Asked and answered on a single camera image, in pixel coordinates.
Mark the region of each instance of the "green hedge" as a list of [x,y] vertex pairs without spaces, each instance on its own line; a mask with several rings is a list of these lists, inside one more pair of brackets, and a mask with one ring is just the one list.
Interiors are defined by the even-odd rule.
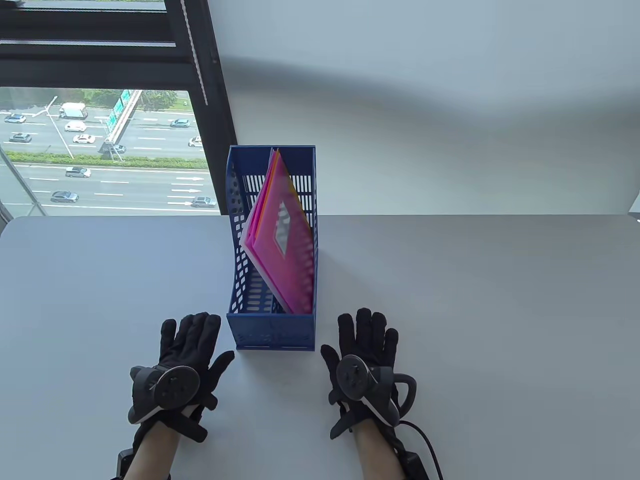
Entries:
[[157,158],[146,157],[123,157],[124,161],[112,161],[104,159],[100,155],[75,155],[72,159],[67,154],[48,154],[32,152],[6,152],[7,156],[14,163],[49,163],[61,165],[82,165],[82,166],[119,166],[119,167],[142,167],[142,168],[179,168],[181,170],[208,170],[205,159],[185,160],[184,158]]

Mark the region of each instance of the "plastic file organizer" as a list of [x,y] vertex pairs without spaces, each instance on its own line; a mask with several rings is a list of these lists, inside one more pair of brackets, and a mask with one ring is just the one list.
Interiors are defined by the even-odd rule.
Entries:
[[[284,313],[239,240],[269,165],[279,148],[314,237],[314,306],[310,315]],[[227,207],[234,238],[234,284],[227,320],[238,349],[313,350],[316,339],[318,236],[316,148],[313,146],[237,146],[227,159]]]

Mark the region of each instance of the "white car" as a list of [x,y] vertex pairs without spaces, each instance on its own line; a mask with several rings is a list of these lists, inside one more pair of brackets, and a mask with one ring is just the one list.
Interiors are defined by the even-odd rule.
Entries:
[[76,135],[74,136],[74,143],[93,143],[95,142],[95,136],[93,135]]
[[81,166],[70,166],[65,172],[66,177],[79,177],[81,179],[87,179],[91,177],[91,170],[83,168]]
[[84,132],[85,130],[86,125],[80,120],[71,120],[71,122],[65,125],[65,132]]
[[189,146],[190,147],[201,147],[202,146],[202,140],[200,139],[200,135],[198,135],[197,137],[193,137],[191,140],[189,140]]

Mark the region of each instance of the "vr controller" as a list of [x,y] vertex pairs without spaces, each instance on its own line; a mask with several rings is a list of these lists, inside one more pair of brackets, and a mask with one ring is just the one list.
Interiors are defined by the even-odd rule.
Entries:
[[133,406],[129,423],[137,425],[161,410],[187,405],[200,388],[200,376],[191,367],[133,367]]
[[[359,356],[345,355],[336,372],[338,385],[351,400],[361,401],[384,425],[397,427],[413,406],[417,383],[409,375],[394,373],[391,367],[372,367]],[[391,400],[395,383],[405,383],[408,392],[401,406]]]

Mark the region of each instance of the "silver car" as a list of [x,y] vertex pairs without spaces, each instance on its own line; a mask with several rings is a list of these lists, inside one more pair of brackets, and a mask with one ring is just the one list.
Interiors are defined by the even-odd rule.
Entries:
[[197,196],[192,202],[191,206],[195,209],[205,208],[205,209],[213,209],[216,208],[217,203],[213,198],[209,196]]
[[81,166],[70,166],[65,172],[66,177],[80,177],[81,179],[87,179],[91,177],[91,170]]
[[63,204],[74,204],[78,201],[78,198],[80,197],[78,196],[77,193],[64,191],[64,190],[55,191],[53,195],[51,195],[52,202],[63,203]]

